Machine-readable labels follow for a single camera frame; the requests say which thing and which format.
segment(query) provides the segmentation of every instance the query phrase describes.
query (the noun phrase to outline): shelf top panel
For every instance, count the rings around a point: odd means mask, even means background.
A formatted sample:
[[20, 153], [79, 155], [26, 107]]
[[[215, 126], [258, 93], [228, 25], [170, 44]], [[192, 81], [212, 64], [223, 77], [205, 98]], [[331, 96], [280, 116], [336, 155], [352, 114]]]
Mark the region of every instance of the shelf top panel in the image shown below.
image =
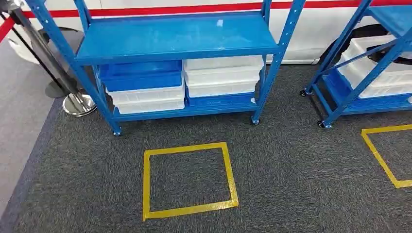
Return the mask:
[[412, 5], [373, 6], [369, 14], [396, 37], [412, 28]]
[[94, 19], [77, 53], [82, 65], [276, 53], [260, 12]]

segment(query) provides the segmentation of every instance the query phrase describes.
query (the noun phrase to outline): chrome base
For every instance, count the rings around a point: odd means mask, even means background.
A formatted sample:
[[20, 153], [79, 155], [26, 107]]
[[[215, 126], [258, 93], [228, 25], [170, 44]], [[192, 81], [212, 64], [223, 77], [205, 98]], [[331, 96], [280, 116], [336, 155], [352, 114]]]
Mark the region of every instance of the chrome base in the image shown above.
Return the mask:
[[96, 110], [96, 108], [96, 104], [89, 95], [69, 94], [63, 101], [63, 110], [75, 117], [89, 115]]

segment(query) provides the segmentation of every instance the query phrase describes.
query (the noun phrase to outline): gray carpet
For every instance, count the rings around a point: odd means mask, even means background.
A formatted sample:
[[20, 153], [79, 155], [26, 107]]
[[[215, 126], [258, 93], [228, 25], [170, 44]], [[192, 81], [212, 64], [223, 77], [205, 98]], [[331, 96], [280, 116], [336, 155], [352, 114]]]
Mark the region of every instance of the gray carpet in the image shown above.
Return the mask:
[[[249, 113], [184, 117], [125, 123], [115, 138], [98, 113], [77, 119], [60, 111], [13, 231], [410, 232], [412, 188], [394, 188], [361, 129], [410, 123], [411, 112], [346, 116], [319, 129], [298, 95], [315, 68], [282, 66], [258, 126]], [[144, 151], [222, 141], [239, 207], [142, 222]], [[151, 163], [152, 210], [229, 197], [218, 150]]]

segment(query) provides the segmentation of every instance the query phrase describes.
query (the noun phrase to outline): plastic crate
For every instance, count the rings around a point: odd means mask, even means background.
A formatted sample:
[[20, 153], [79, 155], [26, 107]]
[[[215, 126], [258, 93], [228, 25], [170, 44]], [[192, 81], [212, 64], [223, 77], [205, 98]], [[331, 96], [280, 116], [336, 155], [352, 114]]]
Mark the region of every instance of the plastic crate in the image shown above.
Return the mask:
[[185, 100], [162, 100], [115, 105], [120, 114], [147, 113], [185, 108]]
[[[223, 60], [220, 61], [222, 61], [222, 63], [225, 64], [226, 59], [232, 58], [224, 57]], [[188, 86], [192, 86], [202, 84], [207, 85], [213, 83], [235, 83], [248, 82], [252, 80], [254, 81], [255, 78], [259, 76], [259, 73], [263, 68], [263, 59], [261, 56], [254, 56], [253, 59], [248, 59], [248, 61], [249, 63], [244, 64], [244, 66], [233, 66], [223, 68], [221, 67], [191, 70], [188, 69], [188, 67], [186, 66], [184, 71], [186, 73], [186, 84]]]
[[184, 61], [186, 71], [227, 67], [263, 67], [262, 55], [190, 59]]
[[183, 100], [185, 97], [185, 84], [182, 74], [180, 75], [180, 86], [176, 87], [161, 87], [151, 88], [143, 90], [132, 91], [108, 91], [112, 98], [113, 104], [125, 104], [125, 103], [139, 103], [147, 101], [163, 101], [163, 100]]
[[181, 86], [182, 61], [127, 63], [99, 66], [108, 91]]
[[[341, 103], [353, 91], [346, 78], [337, 70], [333, 69], [329, 75], [324, 76], [324, 81], [335, 102]], [[383, 106], [404, 103], [411, 97], [411, 93], [373, 98], [357, 98], [350, 103], [350, 109], [363, 109], [369, 106]]]
[[187, 95], [188, 105], [193, 106], [222, 106], [238, 103], [252, 102], [255, 103], [255, 93], [243, 93], [222, 96], [196, 97], [191, 98]]
[[[373, 36], [354, 38], [350, 41], [348, 49], [343, 52], [339, 63], [345, 62], [350, 58], [356, 57], [365, 53], [368, 47], [382, 45], [394, 40], [393, 35]], [[359, 83], [366, 77], [366, 75], [376, 66], [376, 62], [370, 60], [368, 57], [360, 58], [346, 66], [340, 67], [341, 72], [350, 82], [352, 88], [356, 88]], [[369, 87], [378, 88], [400, 85], [412, 86], [412, 66], [405, 64], [390, 64], [370, 85]], [[388, 95], [402, 94], [408, 91], [390, 90]]]
[[[345, 54], [342, 54], [341, 61], [346, 61], [349, 58]], [[349, 63], [338, 69], [339, 72], [344, 75], [345, 79], [348, 80], [348, 85], [351, 88], [356, 88], [353, 86], [353, 83], [350, 80], [360, 79], [362, 80], [366, 77], [368, 73], [364, 73], [364, 70], [357, 66], [355, 63]], [[382, 97], [382, 96], [393, 96], [393, 95], [402, 95], [407, 93], [412, 93], [412, 83], [392, 83], [391, 85], [372, 85], [372, 82], [360, 95], [359, 98], [372, 98], [372, 97]]]
[[188, 85], [190, 97], [222, 96], [254, 92], [257, 81], [241, 83], [216, 83], [209, 85]]

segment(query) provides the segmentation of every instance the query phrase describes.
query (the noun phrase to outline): yellow tape square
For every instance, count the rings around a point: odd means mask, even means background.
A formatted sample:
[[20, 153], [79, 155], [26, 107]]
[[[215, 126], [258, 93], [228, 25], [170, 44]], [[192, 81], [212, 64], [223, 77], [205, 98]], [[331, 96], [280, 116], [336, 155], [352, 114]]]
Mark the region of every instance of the yellow tape square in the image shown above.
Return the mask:
[[[230, 199], [211, 204], [196, 205], [190, 207], [150, 211], [150, 156], [165, 155], [197, 150], [222, 149], [224, 167], [226, 169], [227, 181], [229, 182]], [[239, 206], [238, 194], [236, 192], [235, 179], [233, 178], [232, 166], [230, 164], [229, 150], [225, 142], [201, 144], [187, 147], [166, 148], [157, 150], [146, 150], [143, 157], [143, 221], [148, 218], [164, 218], [180, 215], [189, 215], [212, 210], [221, 210]]]
[[369, 149], [375, 156], [376, 160], [379, 162], [383, 170], [386, 172], [386, 175], [388, 175], [389, 180], [391, 180], [391, 182], [395, 185], [396, 188], [412, 187], [412, 180], [399, 181], [395, 178], [394, 174], [391, 172], [388, 165], [386, 165], [386, 162], [382, 159], [382, 156], [379, 154], [378, 150], [372, 143], [368, 134], [394, 132], [394, 131], [402, 131], [402, 130], [412, 130], [412, 125], [400, 125], [400, 126], [390, 126], [390, 127], [362, 130], [363, 139], [365, 140], [366, 144], [369, 146]]

